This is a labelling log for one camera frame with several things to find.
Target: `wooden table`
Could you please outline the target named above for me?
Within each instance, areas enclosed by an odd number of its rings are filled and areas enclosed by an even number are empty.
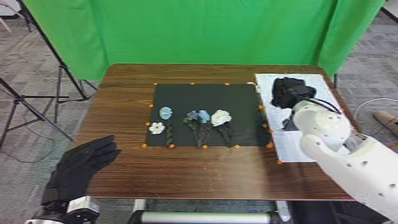
[[[142,148],[153,83],[247,83],[254,81],[254,73],[323,74],[323,70],[314,66],[257,65],[117,64],[110,67],[76,136],[82,144],[114,134],[122,149],[114,164],[90,181],[94,197],[352,200],[318,165],[279,165],[273,149]]]

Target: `blue flower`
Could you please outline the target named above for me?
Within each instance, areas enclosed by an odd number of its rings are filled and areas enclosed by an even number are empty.
[[[201,118],[201,123],[206,124],[210,121],[210,114],[206,110],[199,110],[199,118]]]
[[[192,110],[190,113],[186,114],[186,119],[192,121],[192,120],[197,120],[197,118],[199,118],[199,114],[195,110]]]
[[[170,119],[170,115],[172,115],[172,109],[169,107],[162,107],[160,109],[160,118],[163,120]]]

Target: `white paper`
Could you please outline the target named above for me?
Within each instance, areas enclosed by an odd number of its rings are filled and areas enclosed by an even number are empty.
[[[339,109],[341,107],[323,80],[323,76],[320,74],[256,74],[268,126],[273,131],[272,137],[279,160],[284,163],[314,162],[314,160],[307,158],[300,150],[300,131],[282,130],[282,121],[289,117],[291,109],[281,109],[270,103],[273,80],[284,77],[302,79],[305,81],[305,85],[316,88],[314,97],[332,103],[332,105]]]

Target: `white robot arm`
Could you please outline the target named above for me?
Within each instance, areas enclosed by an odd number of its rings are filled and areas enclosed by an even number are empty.
[[[307,157],[352,198],[398,223],[398,154],[325,107],[300,101],[293,113]]]

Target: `tripod stand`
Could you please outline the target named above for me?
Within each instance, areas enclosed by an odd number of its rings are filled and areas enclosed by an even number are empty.
[[[0,148],[3,146],[7,133],[12,130],[16,130],[18,128],[21,128],[23,126],[26,126],[28,124],[35,123],[37,121],[44,121],[48,126],[60,132],[60,134],[66,136],[66,138],[73,141],[73,138],[69,137],[69,135],[66,134],[66,132],[58,128],[57,124],[50,121],[50,119],[44,116],[46,112],[48,112],[48,109],[50,109],[50,105],[53,103],[53,100],[57,98],[69,98],[69,97],[67,96],[25,96],[25,95],[19,95],[2,78],[0,78],[0,85],[3,86],[3,88],[7,90],[5,94],[14,98],[14,105],[12,105],[12,108],[11,108],[11,113],[9,113],[9,118],[7,118],[7,122],[5,122],[2,138],[0,138]],[[30,105],[30,103],[26,102],[25,99],[50,99],[50,102],[48,102],[42,113],[37,111],[37,109],[34,108],[34,106]],[[19,104],[26,107],[28,111],[35,115],[35,119],[26,121],[23,124],[16,125],[14,127],[11,127],[11,122],[12,122],[14,113],[16,113],[16,107],[18,107]]]
[[[58,104],[62,104],[62,103],[66,103],[66,102],[71,102],[71,101],[80,101],[80,102],[82,102],[82,101],[89,100],[90,97],[92,97],[92,96],[87,96],[87,94],[85,94],[85,91],[83,91],[83,83],[89,85],[89,87],[90,87],[94,90],[98,90],[98,89],[96,89],[96,86],[89,83],[87,80],[76,81],[76,79],[74,79],[74,77],[73,77],[73,75],[71,75],[71,71],[69,71],[67,65],[66,65],[64,60],[62,60],[62,58],[60,58],[60,56],[58,56],[58,53],[57,53],[57,50],[55,50],[55,48],[53,48],[51,42],[50,42],[50,40],[48,40],[46,34],[44,34],[44,32],[42,32],[39,23],[37,23],[37,21],[35,21],[35,18],[34,18],[34,16],[32,16],[30,11],[28,11],[26,5],[25,5],[25,3],[23,3],[23,0],[18,0],[18,2],[19,2],[19,5],[21,5],[21,10],[23,10],[23,13],[25,13],[25,17],[26,17],[26,24],[30,23],[30,24],[35,26],[35,28],[37,28],[37,31],[39,31],[39,34],[41,34],[41,38],[42,38],[42,40],[44,40],[44,42],[46,42],[48,48],[50,48],[50,50],[51,50],[53,56],[55,56],[57,61],[58,61],[57,97],[55,97],[55,116],[53,116],[53,123],[57,123],[57,120],[58,120]],[[69,78],[69,80],[71,80],[71,84],[73,84],[73,86],[74,86],[74,88],[76,88],[76,90],[78,90],[78,94],[80,94],[80,98],[78,98],[78,99],[60,100],[60,98],[64,98],[64,97],[60,97],[62,71],[66,72],[66,76],[67,76],[67,78]]]

